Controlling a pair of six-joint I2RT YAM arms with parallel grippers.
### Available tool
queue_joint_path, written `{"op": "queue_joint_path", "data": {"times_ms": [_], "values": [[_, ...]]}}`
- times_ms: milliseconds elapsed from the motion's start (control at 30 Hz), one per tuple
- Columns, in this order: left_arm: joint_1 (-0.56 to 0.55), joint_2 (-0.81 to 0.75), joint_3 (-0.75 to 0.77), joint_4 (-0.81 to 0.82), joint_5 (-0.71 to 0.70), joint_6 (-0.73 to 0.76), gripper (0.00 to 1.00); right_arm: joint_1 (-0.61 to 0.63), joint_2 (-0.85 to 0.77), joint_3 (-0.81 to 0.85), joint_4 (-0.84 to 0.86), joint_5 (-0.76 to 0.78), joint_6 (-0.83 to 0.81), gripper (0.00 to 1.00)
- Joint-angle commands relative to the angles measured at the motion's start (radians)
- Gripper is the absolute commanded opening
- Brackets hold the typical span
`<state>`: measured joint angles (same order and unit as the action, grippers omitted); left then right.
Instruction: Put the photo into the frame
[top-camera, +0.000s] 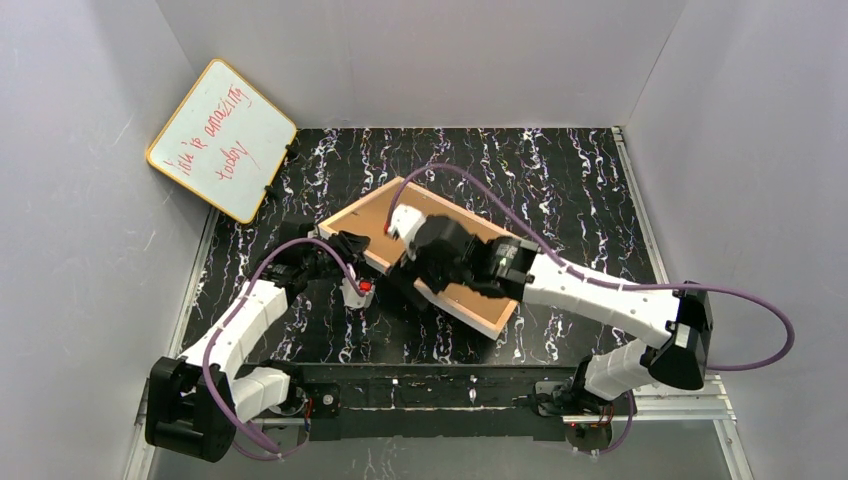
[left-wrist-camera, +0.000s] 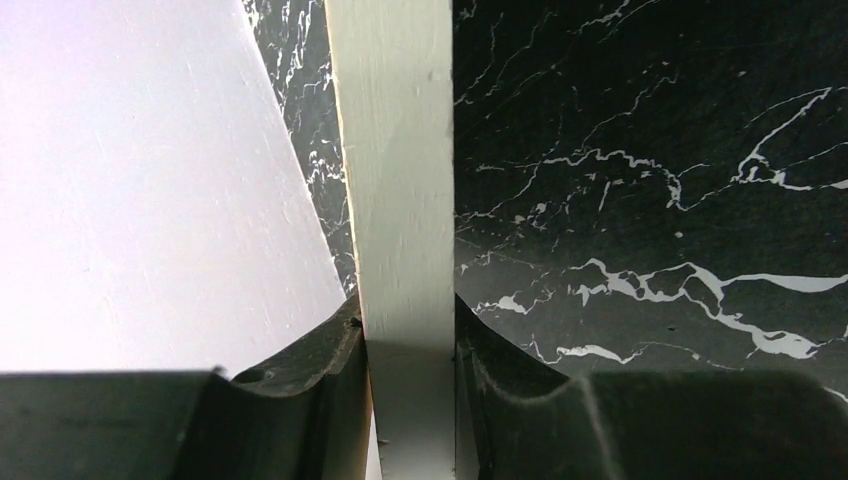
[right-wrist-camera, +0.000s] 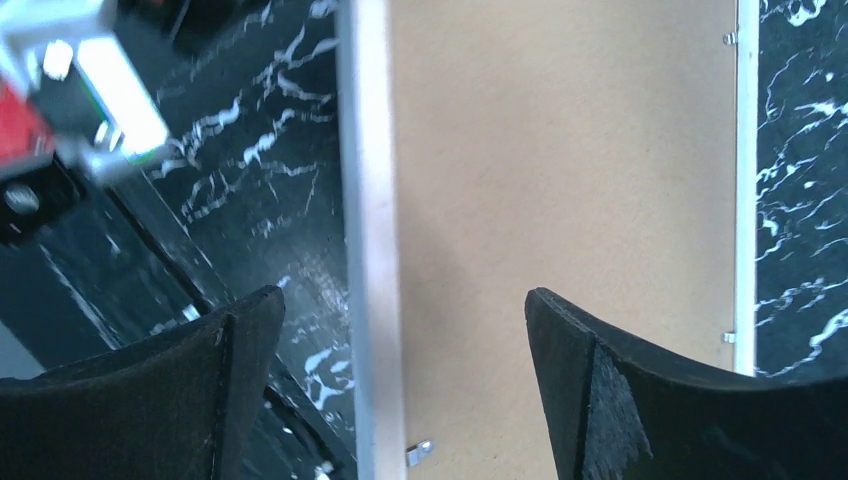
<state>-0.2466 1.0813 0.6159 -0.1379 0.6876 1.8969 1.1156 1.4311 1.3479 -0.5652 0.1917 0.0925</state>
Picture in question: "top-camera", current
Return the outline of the wooden picture frame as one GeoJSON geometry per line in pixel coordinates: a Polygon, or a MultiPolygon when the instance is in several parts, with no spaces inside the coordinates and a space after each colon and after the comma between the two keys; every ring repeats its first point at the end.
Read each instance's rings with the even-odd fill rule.
{"type": "Polygon", "coordinates": [[[411,305],[437,307],[496,339],[532,281],[538,247],[396,177],[318,226],[370,240],[366,263],[411,305]]]}

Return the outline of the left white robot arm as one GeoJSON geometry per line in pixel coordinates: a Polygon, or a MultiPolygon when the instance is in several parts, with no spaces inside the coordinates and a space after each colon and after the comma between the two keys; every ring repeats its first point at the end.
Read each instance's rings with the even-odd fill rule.
{"type": "Polygon", "coordinates": [[[252,421],[291,397],[292,376],[280,368],[239,373],[258,340],[315,281],[339,281],[349,308],[366,307],[372,286],[356,269],[365,261],[367,236],[347,231],[323,239],[311,222],[267,252],[238,289],[233,303],[193,345],[164,356],[150,371],[145,411],[148,444],[208,462],[238,446],[242,434],[260,448],[259,461],[285,458],[252,421]]]}

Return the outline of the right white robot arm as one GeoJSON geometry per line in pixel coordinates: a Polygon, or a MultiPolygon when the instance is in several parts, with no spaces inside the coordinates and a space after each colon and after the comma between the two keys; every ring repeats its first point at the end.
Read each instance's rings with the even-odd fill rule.
{"type": "Polygon", "coordinates": [[[693,288],[651,291],[548,256],[511,235],[483,240],[446,215],[402,205],[384,228],[403,245],[388,277],[417,305],[421,281],[437,294],[461,285],[494,299],[556,307],[633,335],[622,347],[584,358],[562,382],[541,381],[531,395],[539,415],[604,414],[624,393],[660,383],[704,386],[712,317],[707,296],[693,288]]]}

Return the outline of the frame backing board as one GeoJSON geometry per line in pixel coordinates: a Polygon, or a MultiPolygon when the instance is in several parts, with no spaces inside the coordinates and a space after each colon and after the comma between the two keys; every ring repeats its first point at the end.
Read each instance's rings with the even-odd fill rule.
{"type": "MultiPolygon", "coordinates": [[[[369,237],[370,243],[365,251],[366,263],[384,274],[403,253],[403,244],[384,234],[390,201],[402,181],[401,177],[396,177],[322,221],[319,224],[320,235],[327,238],[334,233],[347,231],[369,237]]],[[[415,183],[405,187],[395,211],[401,212],[405,205],[423,214],[447,215],[483,240],[509,233],[503,227],[415,183]]],[[[420,280],[415,282],[415,288],[425,299],[426,307],[438,307],[491,339],[500,335],[517,306],[514,300],[487,298],[456,284],[438,294],[432,293],[420,280]]]]}

